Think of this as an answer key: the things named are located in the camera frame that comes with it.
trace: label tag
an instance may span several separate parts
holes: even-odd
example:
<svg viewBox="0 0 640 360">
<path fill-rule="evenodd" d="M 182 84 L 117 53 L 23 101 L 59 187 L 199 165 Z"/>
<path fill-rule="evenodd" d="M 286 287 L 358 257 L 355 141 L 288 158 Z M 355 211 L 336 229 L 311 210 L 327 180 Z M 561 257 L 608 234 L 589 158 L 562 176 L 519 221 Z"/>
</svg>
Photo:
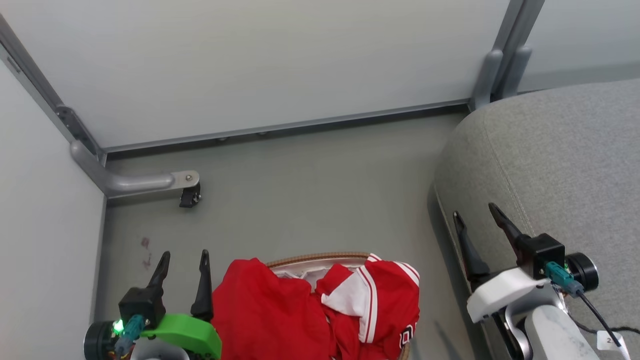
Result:
<svg viewBox="0 0 640 360">
<path fill-rule="evenodd" d="M 622 356 L 624 356 L 625 359 L 629 360 L 629 350 L 627 350 L 627 344 L 625 344 L 625 340 L 622 338 L 622 335 L 615 331 L 613 332 L 613 334 L 616 336 L 616 338 L 620 342 L 620 345 L 622 346 L 618 348 L 616 346 L 616 343 L 613 342 L 613 339 L 611 339 L 611 337 L 609 336 L 609 333 L 601 330 L 598 331 L 597 334 L 598 350 L 619 350 L 622 353 Z"/>
</svg>

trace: gray floor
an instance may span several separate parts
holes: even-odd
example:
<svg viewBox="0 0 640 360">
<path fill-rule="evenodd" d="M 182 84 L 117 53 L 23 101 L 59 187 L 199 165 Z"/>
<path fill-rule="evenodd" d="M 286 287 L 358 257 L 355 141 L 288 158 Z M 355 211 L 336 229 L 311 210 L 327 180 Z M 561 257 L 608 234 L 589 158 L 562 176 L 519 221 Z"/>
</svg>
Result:
<svg viewBox="0 0 640 360">
<path fill-rule="evenodd" d="M 110 161 L 123 174 L 194 169 L 202 202 L 179 193 L 111 204 L 107 210 L 97 318 L 118 317 L 131 286 L 148 282 L 172 253 L 164 282 L 169 312 L 189 312 L 200 251 L 213 283 L 233 259 L 272 261 L 330 251 L 367 251 L 412 264 L 421 275 L 412 359 L 488 359 L 463 314 L 466 288 L 430 194 L 447 136 L 465 116 L 376 123 Z"/>
</svg>

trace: teal connector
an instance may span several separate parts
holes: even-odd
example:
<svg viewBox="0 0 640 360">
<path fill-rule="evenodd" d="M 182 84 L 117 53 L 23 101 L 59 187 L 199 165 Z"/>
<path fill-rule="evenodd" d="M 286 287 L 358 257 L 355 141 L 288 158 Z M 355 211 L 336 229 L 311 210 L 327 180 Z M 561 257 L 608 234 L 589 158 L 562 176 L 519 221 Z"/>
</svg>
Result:
<svg viewBox="0 0 640 360">
<path fill-rule="evenodd" d="M 567 272 L 563 267 L 553 261 L 549 261 L 545 265 L 545 273 L 549 279 L 562 290 L 569 293 L 572 297 L 578 297 L 578 291 L 584 292 L 584 287 L 577 282 L 573 275 Z"/>
</svg>

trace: gray ottoman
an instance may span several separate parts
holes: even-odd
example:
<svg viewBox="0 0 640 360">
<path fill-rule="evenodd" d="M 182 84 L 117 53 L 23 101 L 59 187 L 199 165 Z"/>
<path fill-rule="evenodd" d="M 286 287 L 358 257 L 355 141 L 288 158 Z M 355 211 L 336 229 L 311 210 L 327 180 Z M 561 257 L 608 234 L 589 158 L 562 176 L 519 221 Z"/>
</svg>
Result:
<svg viewBox="0 0 640 360">
<path fill-rule="evenodd" d="M 515 266 L 515 255 L 489 202 L 523 233 L 587 254 L 600 273 L 589 299 L 611 327 L 640 327 L 640 79 L 519 95 L 471 113 L 443 150 L 435 188 L 450 234 L 458 210 L 492 271 Z M 579 299 L 568 306 L 602 329 Z M 495 329 L 485 333 L 494 358 L 507 359 Z M 622 335 L 640 357 L 640 336 Z M 595 348 L 595 335 L 585 337 Z"/>
</svg>

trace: caster wheel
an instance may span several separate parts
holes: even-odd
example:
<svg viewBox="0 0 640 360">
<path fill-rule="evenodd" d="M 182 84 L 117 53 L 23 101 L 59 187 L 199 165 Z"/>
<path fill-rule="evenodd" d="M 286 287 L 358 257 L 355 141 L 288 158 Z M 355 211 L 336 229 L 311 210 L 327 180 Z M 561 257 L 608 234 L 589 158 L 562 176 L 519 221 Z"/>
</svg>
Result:
<svg viewBox="0 0 640 360">
<path fill-rule="evenodd" d="M 184 188 L 182 189 L 182 196 L 180 197 L 180 207 L 192 208 L 200 202 L 201 198 L 200 183 L 191 188 Z"/>
</svg>

